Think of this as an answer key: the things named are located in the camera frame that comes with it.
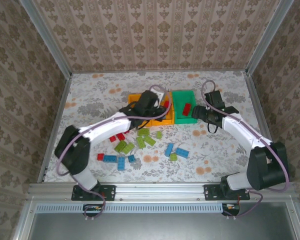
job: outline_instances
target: lime green lego brick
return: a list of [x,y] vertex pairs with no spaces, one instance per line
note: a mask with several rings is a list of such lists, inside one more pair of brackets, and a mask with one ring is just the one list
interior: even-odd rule
[[156,132],[156,139],[162,139],[162,132],[160,131]]
[[149,137],[149,136],[145,136],[144,138],[143,138],[143,140],[147,143],[147,144],[149,144],[151,147],[153,147],[155,144],[156,144],[156,141],[155,140],[153,140],[151,137]]
[[171,153],[170,154],[170,161],[177,161],[178,158],[177,158],[177,154],[176,153]]
[[114,148],[117,153],[121,153],[121,151],[127,146],[125,141],[120,141],[119,144]]
[[138,136],[147,136],[150,134],[149,128],[142,128],[138,131]]
[[[174,124],[196,124],[198,120],[192,118],[192,111],[197,105],[194,91],[173,91],[172,98],[174,106]],[[191,110],[188,116],[182,114],[186,104],[191,104]]]
[[136,138],[136,142],[138,143],[140,149],[143,149],[143,148],[146,147],[145,141],[144,141],[144,139],[142,138],[142,136],[138,136],[138,137]]
[[127,146],[122,150],[124,154],[128,154],[132,149],[134,149],[135,145],[132,142],[129,142]]

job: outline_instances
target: patterned wallpaper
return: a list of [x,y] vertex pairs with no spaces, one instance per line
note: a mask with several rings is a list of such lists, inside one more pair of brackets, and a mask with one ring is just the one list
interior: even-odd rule
[[300,0],[295,0],[252,75],[275,141],[285,143],[300,199]]
[[34,0],[73,72],[243,69],[279,0]]
[[37,181],[64,84],[24,8],[0,0],[0,240]]

